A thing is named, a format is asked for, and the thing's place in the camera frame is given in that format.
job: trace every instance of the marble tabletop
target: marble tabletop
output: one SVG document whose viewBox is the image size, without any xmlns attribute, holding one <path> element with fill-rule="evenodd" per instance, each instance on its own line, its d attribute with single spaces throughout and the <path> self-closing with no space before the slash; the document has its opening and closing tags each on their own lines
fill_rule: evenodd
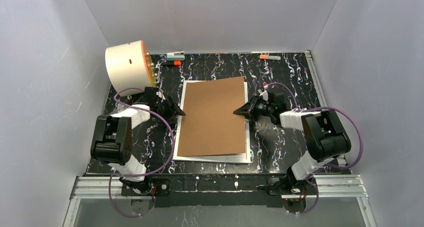
<svg viewBox="0 0 424 227">
<path fill-rule="evenodd" d="M 158 73 L 157 86 L 165 94 L 171 95 L 180 103 L 184 80 L 218 80 L 244 76 L 249 98 L 264 84 L 280 82 L 294 93 L 301 108 L 319 107 L 315 85 L 304 53 L 275 53 L 281 60 L 259 59 L 260 53 L 227 54 L 186 54 L 179 67 L 161 66 L 165 55 L 152 55 Z M 271 89 L 283 90 L 280 86 Z M 103 114 L 112 112 L 116 105 L 113 96 L 116 91 L 111 86 Z M 131 103 L 126 97 L 121 101 Z M 289 106 L 294 102 L 288 98 Z M 171 126 L 176 132 L 176 125 Z M 271 123 L 269 117 L 260 117 L 250 122 L 251 164 L 206 163 L 172 161 L 162 171 L 164 174 L 278 174 L 285 173 L 306 151 L 303 133 L 294 129 L 282 129 Z M 133 130 L 132 154 L 150 170 L 155 170 L 171 154 L 171 139 L 163 123 L 152 118 Z M 107 164 L 91 159 L 86 175 L 110 174 L 113 170 Z M 338 169 L 326 168 L 327 173 L 340 173 Z"/>
</svg>

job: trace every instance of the purple hose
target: purple hose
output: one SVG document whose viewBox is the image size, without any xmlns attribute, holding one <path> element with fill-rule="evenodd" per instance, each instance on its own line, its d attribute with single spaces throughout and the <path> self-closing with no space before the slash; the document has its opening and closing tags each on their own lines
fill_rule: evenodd
<svg viewBox="0 0 424 227">
<path fill-rule="evenodd" d="M 113 97 L 113 99 L 115 100 L 115 102 L 116 103 L 118 103 L 118 104 L 121 104 L 121 105 L 123 105 L 123 106 L 126 106 L 126 107 L 128 107 L 128 108 L 132 108 L 132 109 L 135 109 L 135 110 L 139 110 L 139 111 L 145 111 L 145 112 L 148 112 L 148 113 L 150 113 L 150 114 L 152 114 L 152 115 L 154 115 L 154 116 L 156 116 L 156 117 L 158 117 L 164 124 L 165 124 L 165 126 L 166 126 L 166 128 L 168 129 L 168 131 L 169 131 L 169 133 L 170 133 L 170 135 L 171 135 L 171 140 L 172 140 L 172 144 L 171 144 L 171 154 L 169 155 L 169 157 L 168 157 L 168 159 L 166 160 L 166 162 L 161 166 L 161 167 L 159 167 L 159 168 L 157 168 L 157 169 L 155 169 L 155 170 L 153 170 L 153 171 L 150 171 L 150 172 L 147 172 L 147 173 L 140 173 L 140 174 L 125 174 L 125 175 L 123 175 L 123 174 L 117 174 L 117 173 L 113 173 L 111 176 L 110 176 L 110 179 L 109 179 L 109 187 L 108 187 L 108 192 L 109 192 L 109 200 L 110 200 L 110 203 L 112 204 L 112 206 L 113 206 L 113 208 L 119 213 L 119 214 L 121 214 L 121 215 L 123 215 L 123 216 L 125 216 L 125 217 L 129 217 L 129 218 L 138 218 L 138 217 L 140 217 L 140 216 L 143 216 L 143 215 L 145 215 L 145 214 L 147 214 L 147 213 L 149 213 L 153 208 L 151 208 L 151 209 L 149 209 L 148 211 L 146 211 L 146 212 L 144 212 L 144 213 L 141 213 L 141 214 L 137 214 L 137 215 L 131 215 L 131 214 L 126 214 L 126 213 L 124 213 L 124 212 L 122 212 L 121 210 L 119 210 L 118 209 L 118 207 L 115 205 L 115 203 L 114 203 L 114 201 L 113 201 L 113 199 L 112 199 L 112 193 L 111 193 L 111 184 L 112 184 L 112 177 L 113 176 L 118 176 L 118 177 L 121 177 L 121 178 L 123 178 L 123 177 L 140 177 L 140 176 L 149 176 L 149 175 L 152 175 L 152 174 L 155 174 L 155 173 L 157 173 L 157 172 L 159 172 L 159 171 L 161 171 L 161 170 L 163 170 L 170 162 L 171 162 L 171 160 L 172 160 L 172 157 L 173 157 L 173 155 L 174 155 L 174 149 L 175 149 L 175 137 L 174 137 L 174 133 L 173 133 L 173 130 L 172 130 L 172 128 L 171 128 L 171 126 L 168 124 L 168 122 L 162 117 L 162 116 L 160 116 L 159 114 L 157 114 L 157 113 L 155 113 L 155 112 L 153 112 L 153 111 L 151 111 L 151 110 L 149 110 L 149 109 L 145 109 L 145 108 L 139 108 L 139 107 L 135 107 L 135 106 L 131 106 L 131 105 L 129 105 L 129 104 L 127 104 L 127 103 L 124 103 L 124 102 L 122 102 L 122 101 L 120 101 L 119 99 L 118 99 L 118 95 L 120 94 L 120 93 L 122 93 L 122 92 L 124 92 L 124 91 L 127 91 L 127 90 L 139 90 L 139 91 L 141 91 L 141 92 L 143 92 L 143 90 L 141 90 L 141 89 L 139 89 L 139 88 L 126 88 L 126 89 L 123 89 L 123 90 L 121 90 L 120 92 L 118 92 L 118 93 L 116 93 L 115 94 L 115 96 Z"/>
<path fill-rule="evenodd" d="M 338 165 L 334 165 L 334 164 L 330 164 L 330 163 L 326 164 L 325 166 L 335 168 L 335 169 L 341 169 L 341 170 L 347 170 L 347 169 L 354 167 L 361 160 L 362 154 L 364 152 L 364 139 L 362 137 L 362 134 L 359 130 L 358 125 L 355 123 L 355 121 L 352 119 L 352 117 L 350 117 L 347 113 L 345 113 L 343 110 L 335 108 L 335 107 L 328 107 L 328 106 L 316 107 L 316 108 L 307 109 L 306 111 L 311 112 L 311 111 L 322 111 L 322 110 L 333 110 L 333 111 L 339 112 L 344 117 L 346 117 L 352 123 L 353 127 L 355 128 L 355 130 L 357 132 L 358 138 L 359 138 L 359 153 L 358 153 L 358 156 L 356 157 L 355 161 L 353 161 L 351 164 L 349 164 L 347 166 L 338 166 Z"/>
<path fill-rule="evenodd" d="M 267 85 L 268 85 L 268 86 L 280 85 L 280 86 L 282 86 L 283 88 L 285 88 L 285 89 L 286 89 L 286 90 L 290 93 L 291 97 L 293 98 L 295 108 L 300 108 L 300 106 L 298 105 L 298 101 L 296 100 L 295 95 L 294 95 L 294 94 L 293 94 L 293 92 L 289 89 L 289 87 L 287 87 L 285 84 L 283 84 L 283 83 L 279 83 L 279 82 L 272 82 L 272 83 L 269 83 L 269 84 L 267 84 Z"/>
</svg>

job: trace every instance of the purple cable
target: purple cable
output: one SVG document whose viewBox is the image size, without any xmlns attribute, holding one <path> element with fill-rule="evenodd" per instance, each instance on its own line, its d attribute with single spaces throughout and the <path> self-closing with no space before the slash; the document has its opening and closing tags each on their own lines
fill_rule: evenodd
<svg viewBox="0 0 424 227">
<path fill-rule="evenodd" d="M 126 214 L 126 213 L 124 213 L 124 212 L 120 211 L 120 210 L 118 209 L 118 207 L 115 205 L 115 203 L 114 203 L 114 201 L 113 201 L 113 199 L 112 199 L 112 192 L 111 192 L 112 177 L 113 177 L 113 176 L 118 176 L 118 177 L 120 177 L 120 178 L 123 178 L 123 177 L 140 177 L 140 176 L 149 176 L 149 175 L 155 174 L 155 173 L 157 173 L 157 172 L 159 172 L 159 171 L 163 170 L 163 169 L 164 169 L 164 168 L 165 168 L 165 167 L 166 167 L 166 166 L 167 166 L 167 165 L 171 162 L 172 157 L 173 157 L 173 155 L 174 155 L 174 149 L 175 149 L 175 137 L 174 137 L 174 133 L 173 133 L 173 130 L 172 130 L 171 126 L 170 126 L 170 125 L 168 124 L 168 122 L 167 122 L 167 121 L 166 121 L 166 120 L 165 120 L 162 116 L 160 116 L 158 113 L 153 112 L 153 111 L 151 111 L 151 110 L 149 110 L 149 109 L 145 109 L 145 108 L 139 108 L 139 107 L 131 106 L 131 105 L 127 104 L 127 103 L 124 103 L 124 102 L 120 101 L 120 100 L 118 99 L 118 95 L 119 95 L 120 93 L 124 92 L 124 91 L 127 91 L 127 90 L 139 90 L 139 91 L 143 92 L 143 90 L 142 90 L 142 89 L 139 89 L 139 88 L 126 88 L 126 89 L 123 89 L 123 90 L 121 90 L 120 92 L 116 93 L 116 94 L 115 94 L 115 96 L 113 97 L 113 99 L 115 100 L 115 102 L 116 102 L 116 103 L 118 103 L 118 104 L 121 104 L 121 105 L 123 105 L 123 106 L 126 106 L 126 107 L 128 107 L 128 108 L 132 108 L 132 109 L 135 109 L 135 110 L 148 112 L 148 113 L 150 113 L 150 114 L 152 114 L 152 115 L 154 115 L 154 116 L 158 117 L 158 118 L 159 118 L 159 119 L 160 119 L 160 120 L 161 120 L 161 121 L 165 124 L 166 128 L 168 129 L 168 131 L 169 131 L 169 133 L 170 133 L 170 135 L 171 135 L 171 140 L 172 140 L 172 145 L 171 145 L 171 154 L 169 155 L 168 159 L 166 160 L 166 162 L 165 162 L 165 163 L 164 163 L 161 167 L 159 167 L 159 168 L 157 168 L 157 169 L 155 169 L 155 170 L 153 170 L 153 171 L 147 172 L 147 173 L 140 173 L 140 174 L 125 174 L 125 175 L 123 175 L 123 174 L 113 173 L 113 174 L 110 176 L 108 192 L 109 192 L 109 200 L 110 200 L 110 203 L 112 204 L 113 208 L 114 208 L 114 209 L 115 209 L 115 210 L 116 210 L 119 214 L 121 214 L 121 215 L 123 215 L 123 216 L 125 216 L 125 217 L 129 217 L 129 218 L 138 218 L 138 217 L 140 217 L 140 216 L 143 216 L 143 215 L 145 215 L 145 214 L 149 213 L 149 212 L 150 212 L 153 208 L 149 209 L 148 211 L 146 211 L 146 212 L 144 212 L 144 213 L 137 214 L 137 215 Z"/>
<path fill-rule="evenodd" d="M 344 117 L 346 117 L 352 123 L 353 127 L 355 128 L 355 130 L 357 132 L 358 138 L 359 138 L 359 153 L 358 153 L 358 156 L 356 157 L 355 161 L 353 161 L 351 164 L 349 164 L 347 166 L 338 166 L 338 165 L 334 165 L 334 164 L 330 164 L 330 163 L 326 164 L 325 166 L 335 168 L 335 169 L 340 169 L 340 170 L 347 170 L 347 169 L 354 167 L 361 160 L 362 154 L 364 152 L 364 139 L 362 137 L 362 134 L 359 130 L 358 125 L 355 123 L 355 121 L 352 119 L 352 117 L 350 117 L 347 113 L 345 113 L 343 110 L 335 108 L 335 107 L 329 107 L 329 106 L 316 107 L 316 108 L 307 109 L 306 111 L 311 112 L 311 111 L 322 111 L 322 110 L 333 110 L 333 111 L 339 112 Z"/>
<path fill-rule="evenodd" d="M 294 101 L 294 105 L 295 108 L 300 108 L 300 106 L 298 105 L 298 101 L 296 100 L 295 95 L 293 94 L 293 92 L 289 89 L 289 87 L 287 87 L 285 84 L 283 83 L 279 83 L 279 82 L 272 82 L 272 83 L 268 83 L 268 86 L 273 86 L 273 85 L 280 85 L 282 87 L 284 87 L 291 95 L 291 97 L 293 97 L 293 101 Z"/>
</svg>

